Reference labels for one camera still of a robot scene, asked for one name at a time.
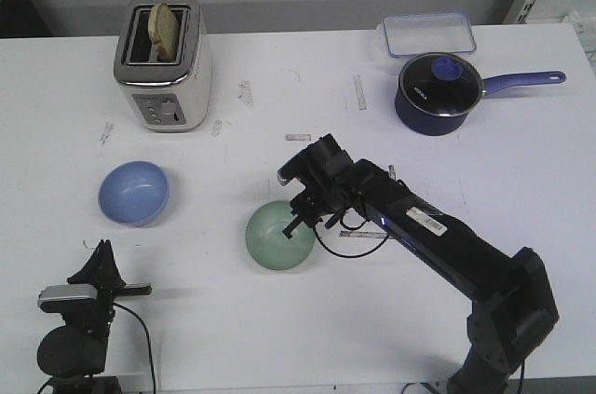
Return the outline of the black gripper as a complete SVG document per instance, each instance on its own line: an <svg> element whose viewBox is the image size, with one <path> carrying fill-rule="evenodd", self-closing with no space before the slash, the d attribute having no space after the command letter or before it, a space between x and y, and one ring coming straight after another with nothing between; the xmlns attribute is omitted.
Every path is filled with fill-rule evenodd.
<svg viewBox="0 0 596 394"><path fill-rule="evenodd" d="M150 283L127 284L120 276L110 239L102 239L84 265L86 273L102 271L105 275L83 277L82 272L67 279L68 287L84 297L67 302L66 324L82 333L109 333L115 318L115 300L120 297L146 296L152 293Z"/></svg>
<svg viewBox="0 0 596 394"><path fill-rule="evenodd" d="M287 239L292 238L303 221L314 227L325 215L330 215L326 226L339 223L357 199L356 163L330 133L299 153L307 164L305 175L298 180L305 189L291 200L291 213L295 217L282 230Z"/></svg>

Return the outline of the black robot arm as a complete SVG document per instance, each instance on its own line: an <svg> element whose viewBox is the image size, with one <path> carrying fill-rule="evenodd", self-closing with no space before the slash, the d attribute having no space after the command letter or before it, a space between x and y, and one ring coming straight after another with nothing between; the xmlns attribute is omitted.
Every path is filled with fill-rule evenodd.
<svg viewBox="0 0 596 394"><path fill-rule="evenodd" d="M559 319L540 256L522 248L509 257L457 218L413 193L367 159L354 161L331 134L292 157L278 180L304 190L291 201L283 233L339 222L354 210L381 227L471 301L471 348L445 386L447 393L501 393Z"/></svg>
<svg viewBox="0 0 596 394"><path fill-rule="evenodd" d="M116 300L145 296L149 283L127 284L115 263L111 241L99 242L84 266L62 285L48 286L37 299L45 313L58 313L64 324L41 341L37 365L49 376L42 388L53 393L121 393L116 376L103 376L115 309L140 316Z"/></svg>

